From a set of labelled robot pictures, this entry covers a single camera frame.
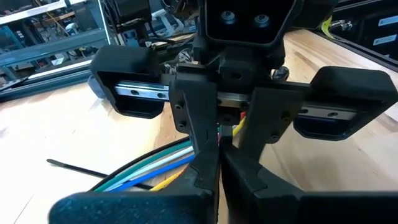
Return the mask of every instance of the cable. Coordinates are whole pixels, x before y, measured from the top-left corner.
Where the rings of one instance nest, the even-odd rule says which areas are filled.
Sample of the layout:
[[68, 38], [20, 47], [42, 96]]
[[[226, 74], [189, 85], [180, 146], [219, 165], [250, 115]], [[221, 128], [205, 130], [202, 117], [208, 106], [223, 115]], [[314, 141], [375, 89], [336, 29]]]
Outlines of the cable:
[[61, 168], [65, 168], [65, 169], [70, 169], [70, 170], [73, 170], [73, 171], [81, 172], [82, 174], [92, 175], [93, 177], [105, 178], [107, 176], [106, 174], [102, 174], [102, 173], [97, 172], [97, 171], [93, 171], [93, 170], [84, 169], [84, 168], [81, 168], [81, 167], [65, 164], [63, 162], [59, 162], [59, 161], [56, 161], [54, 159], [47, 159], [47, 162], [49, 162], [49, 163], [51, 163], [51, 164], [53, 164], [55, 166], [59, 166]]
[[102, 2], [102, 3], [104, 4], [106, 11], [108, 11], [108, 13], [106, 13], [106, 14], [107, 14], [107, 16], [108, 16], [108, 18], [109, 18], [109, 20], [111, 22], [111, 26], [112, 26], [113, 31], [116, 33], [116, 38], [115, 38], [116, 42], [117, 42], [118, 45], [122, 45], [120, 43], [120, 40], [119, 40], [119, 37], [118, 37], [118, 27], [116, 25], [116, 20], [115, 20], [114, 16], [112, 16], [111, 11], [109, 10], [108, 3], [106, 3], [106, 2]]
[[[60, 162], [60, 161], [56, 161], [54, 159], [47, 159], [47, 162], [51, 163], [52, 165], [58, 166], [60, 168], [65, 168], [65, 169], [72, 170], [72, 171], [75, 171], [75, 172], [80, 172], [80, 173], [86, 174], [86, 175], [92, 175], [93, 177], [106, 178], [108, 176], [107, 174], [102, 174], [102, 173], [97, 172], [97, 171], [93, 171], [93, 170], [89, 170], [89, 169], [85, 169], [85, 168], [69, 165], [69, 164], [66, 164], [66, 163], [63, 163], [63, 162]], [[150, 189], [154, 188], [153, 186], [146, 185], [146, 184], [137, 184], [136, 187], [139, 187], [139, 188], [144, 189], [144, 190], [150, 190]]]
[[151, 188], [149, 191], [158, 191], [158, 190], [162, 190], [163, 188], [169, 186], [169, 184], [171, 184], [171, 182], [173, 182], [177, 177], [179, 177], [179, 175], [181, 175], [183, 172], [183, 170], [181, 170], [180, 172], [174, 174], [173, 176], [163, 180], [161, 183], [157, 184], [155, 187]]
[[[245, 115], [246, 115], [246, 112], [241, 113], [241, 117], [243, 117], [243, 118], [242, 118], [241, 122], [239, 123], [239, 125], [237, 125], [233, 129], [233, 136], [235, 136], [242, 129], [244, 120], [245, 120]], [[155, 187], [150, 189], [150, 191], [158, 191], [158, 190], [161, 190], [161, 189], [167, 187], [171, 182], [173, 182], [177, 177], [179, 177], [179, 175], [182, 172], [183, 172], [183, 170], [181, 170], [180, 172], [174, 174], [173, 176], [163, 180], [161, 183], [157, 184]]]
[[235, 136], [243, 127], [244, 124], [244, 120], [246, 119], [246, 117], [244, 117], [241, 122], [234, 128], [233, 130], [233, 136]]
[[186, 154], [188, 154], [190, 152], [193, 152], [193, 147], [192, 146], [190, 146], [190, 147], [188, 147], [186, 149], [183, 149], [180, 152], [172, 154], [171, 156], [166, 157], [166, 158], [164, 158], [164, 159], [162, 159], [160, 161], [157, 161], [157, 162], [155, 162], [155, 163], [153, 163], [153, 164], [151, 164], [149, 166], [145, 166], [145, 167], [133, 172], [132, 174], [130, 174], [127, 177], [123, 178], [122, 180], [118, 181], [114, 185], [108, 187], [105, 191], [112, 190], [112, 189], [118, 187], [119, 185], [125, 183], [126, 181], [137, 177], [138, 175], [144, 174], [144, 173], [146, 173], [146, 172], [148, 172], [148, 171], [150, 171], [152, 169], [158, 168], [158, 167], [160, 167], [160, 166], [162, 166], [162, 165], [164, 165], [164, 164], [166, 164], [168, 162], [171, 162], [171, 161], [173, 161], [175, 159], [178, 159], [179, 157], [182, 157], [182, 156], [184, 156], [184, 155], [186, 155]]
[[122, 174], [114, 177], [113, 179], [109, 180], [107, 183], [103, 184], [101, 187], [98, 187], [94, 191], [95, 192], [103, 192], [106, 189], [108, 189], [109, 187], [111, 187], [112, 185], [114, 185], [115, 183], [118, 183], [120, 180], [125, 179], [131, 173], [133, 173], [133, 172], [135, 172], [135, 171], [147, 166], [148, 164], [153, 163], [154, 161], [156, 161], [156, 160], [158, 160], [158, 159], [160, 159], [160, 158], [162, 158], [164, 156], [167, 156], [167, 155], [169, 155], [169, 154], [171, 154], [173, 152], [176, 152], [176, 151], [179, 151], [179, 150], [181, 150], [181, 149], [183, 149], [185, 147], [188, 147], [189, 145], [191, 145], [191, 141], [186, 141], [186, 142], [180, 143], [180, 144], [178, 144], [176, 146], [172, 146], [172, 147], [170, 147], [170, 148], [168, 148], [168, 149], [166, 149], [166, 150], [164, 150], [164, 151], [162, 151], [160, 153], [157, 153], [157, 154], [151, 156], [150, 158], [148, 158], [146, 160], [140, 161], [136, 165], [128, 168], [128, 170], [126, 170]]
[[139, 177], [139, 178], [137, 178], [137, 179], [134, 179], [134, 180], [132, 180], [132, 181], [129, 181], [129, 182], [123, 184], [122, 186], [119, 186], [119, 187], [117, 187], [117, 188], [111, 190], [110, 192], [119, 192], [119, 191], [122, 191], [122, 190], [126, 190], [126, 189], [128, 189], [129, 187], [132, 187], [132, 186], [134, 186], [134, 185], [136, 185], [136, 184], [138, 184], [138, 183], [141, 183], [141, 182], [143, 182], [143, 181], [149, 180], [149, 179], [151, 179], [151, 178], [153, 178], [153, 177], [156, 177], [157, 175], [163, 174], [163, 173], [165, 173], [165, 172], [167, 172], [167, 171], [170, 171], [170, 170], [175, 169], [175, 168], [177, 168], [177, 167], [179, 167], [179, 166], [182, 166], [182, 165], [184, 165], [184, 164], [187, 164], [187, 163], [191, 162], [191, 161], [193, 160], [193, 158], [194, 158], [194, 155], [188, 156], [188, 157], [185, 158], [185, 159], [182, 159], [182, 160], [177, 161], [177, 162], [175, 162], [175, 163], [173, 163], [173, 164], [170, 164], [170, 165], [168, 165], [168, 166], [165, 166], [165, 167], [163, 167], [163, 168], [161, 168], [161, 169], [155, 170], [155, 171], [153, 171], [153, 172], [151, 172], [151, 173], [149, 173], [149, 174], [147, 174], [147, 175], [144, 175], [144, 176], [142, 176], [142, 177]]
[[97, 189], [98, 187], [100, 187], [100, 186], [102, 186], [103, 184], [107, 183], [107, 182], [110, 181], [112, 178], [116, 177], [118, 174], [120, 174], [121, 172], [125, 171], [127, 168], [129, 168], [129, 167], [131, 167], [131, 166], [137, 164], [138, 162], [143, 161], [144, 159], [147, 159], [148, 157], [153, 156], [153, 155], [155, 155], [155, 154], [158, 154], [158, 153], [160, 153], [160, 152], [162, 152], [162, 151], [165, 151], [166, 149], [168, 149], [168, 148], [170, 148], [170, 147], [176, 146], [176, 145], [178, 145], [178, 144], [180, 144], [180, 143], [187, 142], [187, 141], [189, 141], [189, 137], [181, 138], [181, 139], [179, 139], [179, 140], [177, 140], [177, 141], [171, 142], [171, 143], [166, 144], [166, 145], [164, 145], [164, 146], [161, 146], [161, 147], [159, 147], [159, 148], [157, 148], [157, 149], [154, 149], [154, 150], [152, 150], [151, 152], [148, 152], [148, 153], [146, 153], [146, 154], [144, 154], [144, 155], [138, 157], [137, 159], [134, 159], [134, 160], [131, 161], [131, 162], [128, 162], [127, 164], [125, 164], [124, 166], [118, 168], [118, 169], [115, 170], [113, 173], [111, 173], [110, 175], [108, 175], [106, 178], [104, 178], [103, 180], [101, 180], [98, 184], [96, 184], [94, 187], [92, 187], [92, 188], [90, 189], [90, 191], [94, 191], [94, 190]]

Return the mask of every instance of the black plastic part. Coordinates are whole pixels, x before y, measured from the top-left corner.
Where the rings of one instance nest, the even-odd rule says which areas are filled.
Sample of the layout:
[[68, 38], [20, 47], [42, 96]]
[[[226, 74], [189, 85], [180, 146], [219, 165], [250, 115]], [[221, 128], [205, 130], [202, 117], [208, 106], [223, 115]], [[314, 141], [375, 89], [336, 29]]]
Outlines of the black plastic part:
[[303, 101], [304, 95], [299, 91], [255, 88], [241, 130], [239, 148], [258, 161], [266, 143], [275, 143], [284, 134], [300, 112]]
[[221, 146], [221, 171], [229, 223], [295, 223], [302, 191], [282, 180], [245, 151]]
[[[217, 85], [207, 80], [195, 81], [195, 74], [177, 75], [170, 82], [169, 98], [175, 128], [191, 135], [195, 152], [217, 147]], [[182, 103], [185, 106], [178, 109], [176, 105]]]
[[316, 29], [333, 12], [339, 0], [305, 0], [300, 14], [294, 19], [292, 27]]
[[118, 95], [114, 89], [121, 80], [157, 83], [159, 61], [156, 52], [146, 47], [107, 45], [99, 49], [90, 65], [112, 107], [120, 114], [139, 118], [155, 118], [163, 111], [163, 101], [148, 101]]
[[278, 81], [287, 81], [289, 75], [289, 69], [285, 66], [282, 66], [279, 69], [274, 70], [274, 73], [272, 74], [272, 79]]
[[[201, 1], [200, 35], [206, 37], [211, 44], [274, 49], [282, 42], [302, 6], [303, 0], [288, 0], [283, 7], [278, 8], [260, 0], [251, 1], [250, 4], [227, 0]], [[223, 22], [221, 15], [225, 11], [233, 12], [239, 21], [234, 24]], [[270, 19], [271, 25], [266, 29], [255, 25], [254, 18], [260, 14], [267, 15]]]
[[396, 223], [397, 192], [303, 192], [251, 159], [221, 146], [229, 223]]
[[358, 113], [351, 120], [299, 116], [294, 128], [306, 138], [339, 141], [350, 137], [398, 101], [390, 76], [382, 71], [323, 67], [311, 81], [314, 93], [307, 101], [343, 105]]
[[173, 192], [87, 192], [58, 201], [50, 224], [216, 223], [209, 210], [214, 195], [186, 186]]
[[149, 0], [108, 0], [114, 5], [116, 21], [122, 24], [134, 19], [141, 21], [151, 21]]

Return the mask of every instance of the white cable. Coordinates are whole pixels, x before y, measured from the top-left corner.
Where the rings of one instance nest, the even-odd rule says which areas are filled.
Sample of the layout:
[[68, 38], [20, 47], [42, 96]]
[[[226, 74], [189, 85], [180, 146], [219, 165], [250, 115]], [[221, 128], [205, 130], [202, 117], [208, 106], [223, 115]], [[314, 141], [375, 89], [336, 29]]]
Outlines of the white cable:
[[162, 166], [162, 165], [164, 165], [164, 164], [166, 164], [166, 163], [168, 163], [170, 161], [178, 159], [179, 157], [184, 156], [184, 155], [186, 155], [186, 154], [188, 154], [190, 152], [193, 152], [192, 146], [190, 146], [190, 147], [188, 147], [186, 149], [183, 149], [183, 150], [181, 150], [181, 151], [179, 151], [179, 152], [177, 152], [175, 154], [172, 154], [169, 157], [166, 157], [166, 158], [164, 158], [164, 159], [162, 159], [160, 161], [154, 162], [154, 163], [152, 163], [152, 164], [150, 164], [148, 166], [145, 166], [145, 167], [133, 172], [132, 174], [130, 174], [127, 177], [125, 177], [122, 180], [120, 180], [119, 182], [116, 182], [114, 185], [108, 187], [105, 191], [110, 191], [110, 190], [112, 190], [112, 189], [114, 189], [116, 187], [119, 187], [121, 184], [125, 183], [128, 180], [131, 180], [131, 179], [137, 177], [138, 175], [146, 173], [146, 172], [148, 172], [148, 171], [150, 171], [152, 169], [158, 168], [158, 167], [160, 167], [160, 166]]

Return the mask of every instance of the yellow cable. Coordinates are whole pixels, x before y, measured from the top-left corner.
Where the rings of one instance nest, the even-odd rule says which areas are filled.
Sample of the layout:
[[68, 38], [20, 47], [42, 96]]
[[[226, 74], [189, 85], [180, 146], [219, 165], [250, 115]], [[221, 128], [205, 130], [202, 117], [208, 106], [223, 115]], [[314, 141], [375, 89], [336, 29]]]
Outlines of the yellow cable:
[[162, 190], [163, 188], [167, 187], [171, 182], [173, 182], [173, 180], [175, 180], [182, 172], [183, 172], [183, 170], [181, 170], [180, 172], [174, 174], [173, 176], [163, 180], [161, 183], [159, 183], [155, 187], [151, 188], [149, 191]]
[[[234, 128], [233, 130], [233, 136], [235, 136], [243, 127], [243, 123], [246, 117], [244, 117], [241, 122]], [[167, 187], [171, 182], [173, 182], [179, 175], [183, 172], [181, 170], [180, 172], [174, 174], [173, 176], [163, 180], [161, 183], [157, 184], [155, 187], [151, 188], [149, 191], [158, 191], [162, 190], [163, 188]]]
[[233, 132], [232, 132], [233, 136], [235, 136], [235, 135], [242, 129], [243, 123], [244, 123], [244, 120], [245, 120], [245, 119], [246, 119], [246, 117], [244, 117], [244, 118], [241, 120], [241, 122], [234, 128], [234, 130], [233, 130]]

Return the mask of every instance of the wooden table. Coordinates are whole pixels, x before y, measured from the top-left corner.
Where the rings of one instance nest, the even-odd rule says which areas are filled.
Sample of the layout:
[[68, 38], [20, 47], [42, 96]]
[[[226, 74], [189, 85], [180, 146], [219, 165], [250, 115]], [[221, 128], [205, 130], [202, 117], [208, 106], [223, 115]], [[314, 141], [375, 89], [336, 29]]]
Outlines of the wooden table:
[[[285, 47], [292, 81], [309, 82], [320, 67], [339, 65], [384, 70], [398, 86], [398, 74], [310, 32], [287, 34]], [[50, 166], [48, 158], [110, 173], [182, 136], [168, 105], [152, 120], [121, 116], [86, 84], [3, 103], [0, 223], [45, 223], [58, 199], [99, 181]], [[382, 114], [341, 142], [304, 139], [289, 128], [277, 144], [266, 146], [261, 163], [304, 190], [397, 190], [396, 144], [397, 122]], [[220, 223], [225, 210], [221, 194]]]

